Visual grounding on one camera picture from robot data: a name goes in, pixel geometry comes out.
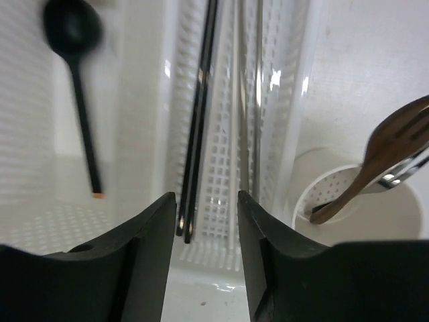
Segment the black chopstick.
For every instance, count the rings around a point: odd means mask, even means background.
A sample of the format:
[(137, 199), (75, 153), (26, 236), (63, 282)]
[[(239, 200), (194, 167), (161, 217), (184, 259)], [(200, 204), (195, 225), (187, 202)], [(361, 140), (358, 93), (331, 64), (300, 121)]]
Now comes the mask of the black chopstick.
[(194, 93), (192, 119), (184, 169), (184, 182), (180, 198), (180, 207), (176, 225), (176, 235), (184, 238), (184, 243), (189, 244), (194, 231), (194, 217), (196, 197), (198, 192), (198, 175), (200, 170), (200, 158), (202, 139), (204, 134), (204, 121), (206, 114), (206, 102), (208, 84), (210, 80), (210, 65), (212, 49), (217, 22), (218, 1), (209, 1), (206, 10), (204, 33), (198, 61), (198, 73)]
[(194, 106), (192, 111), (192, 121), (188, 141), (188, 151), (185, 165), (184, 191), (181, 212), (183, 216), (184, 243), (192, 241), (194, 233), (194, 222), (196, 217), (195, 206), (198, 196), (198, 181), (200, 174), (200, 163), (202, 156), (202, 143), (204, 134), (204, 122), (206, 118), (207, 95), (211, 79), (210, 66), (203, 71), (198, 71), (198, 82), (195, 90)]

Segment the silver metal chopstick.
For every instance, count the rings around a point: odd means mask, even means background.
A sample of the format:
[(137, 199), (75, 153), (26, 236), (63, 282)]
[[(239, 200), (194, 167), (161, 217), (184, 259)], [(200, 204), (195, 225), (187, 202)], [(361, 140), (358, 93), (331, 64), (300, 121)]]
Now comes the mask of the silver metal chopstick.
[(255, 7), (255, 75), (254, 75), (254, 128), (253, 128), (253, 198), (259, 201), (261, 160), (261, 88), (262, 88), (262, 25), (263, 1), (257, 0)]

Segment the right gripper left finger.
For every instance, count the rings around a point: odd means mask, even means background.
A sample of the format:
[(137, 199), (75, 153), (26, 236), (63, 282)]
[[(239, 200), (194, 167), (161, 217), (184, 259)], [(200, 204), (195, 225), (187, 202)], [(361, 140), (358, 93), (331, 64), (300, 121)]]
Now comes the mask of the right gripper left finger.
[(168, 192), (68, 252), (1, 246), (1, 320), (159, 321), (175, 226), (176, 196)]

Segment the black plastic spoon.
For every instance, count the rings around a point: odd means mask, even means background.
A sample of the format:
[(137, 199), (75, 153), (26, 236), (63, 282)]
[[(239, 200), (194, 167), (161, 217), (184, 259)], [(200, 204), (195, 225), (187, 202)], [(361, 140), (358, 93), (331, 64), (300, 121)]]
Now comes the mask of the black plastic spoon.
[(67, 63), (74, 86), (76, 110), (93, 198), (104, 197), (80, 65), (102, 38), (98, 13), (86, 1), (47, 1), (42, 10), (44, 34), (51, 50)]

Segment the small metal fork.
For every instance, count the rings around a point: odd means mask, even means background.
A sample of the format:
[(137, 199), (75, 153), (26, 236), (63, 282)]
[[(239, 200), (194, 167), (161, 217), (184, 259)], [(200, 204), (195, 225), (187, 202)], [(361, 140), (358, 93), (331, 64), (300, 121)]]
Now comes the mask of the small metal fork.
[(419, 171), (427, 162), (428, 144), (386, 172), (379, 178), (377, 184), (383, 188), (392, 189)]

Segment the grey metal chopstick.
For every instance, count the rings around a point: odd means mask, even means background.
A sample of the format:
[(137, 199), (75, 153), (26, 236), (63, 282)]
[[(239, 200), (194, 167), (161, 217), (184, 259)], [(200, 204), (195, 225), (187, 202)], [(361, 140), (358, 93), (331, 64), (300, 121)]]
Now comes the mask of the grey metal chopstick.
[(239, 104), (239, 148), (240, 148), (240, 175), (241, 190), (249, 191), (249, 147), (247, 130), (247, 104), (245, 79), (245, 32), (243, 17), (243, 2), (235, 1), (235, 22), (237, 23), (237, 67), (238, 67), (238, 104)]

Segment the brown wooden fork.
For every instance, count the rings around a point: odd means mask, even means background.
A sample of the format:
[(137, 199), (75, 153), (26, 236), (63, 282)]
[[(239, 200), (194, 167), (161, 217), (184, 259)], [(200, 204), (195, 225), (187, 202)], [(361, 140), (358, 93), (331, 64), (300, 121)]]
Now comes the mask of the brown wooden fork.
[(311, 214), (309, 222), (320, 225), (334, 217), (370, 182), (422, 150), (427, 143), (428, 96), (424, 96), (404, 105), (375, 128), (355, 180), (341, 196)]

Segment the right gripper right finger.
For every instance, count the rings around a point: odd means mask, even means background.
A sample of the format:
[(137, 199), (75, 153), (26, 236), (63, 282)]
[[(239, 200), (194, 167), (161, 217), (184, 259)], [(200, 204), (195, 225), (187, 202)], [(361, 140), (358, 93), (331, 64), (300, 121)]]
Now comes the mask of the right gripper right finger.
[(332, 247), (238, 197), (239, 240), (252, 321), (427, 321), (428, 242)]

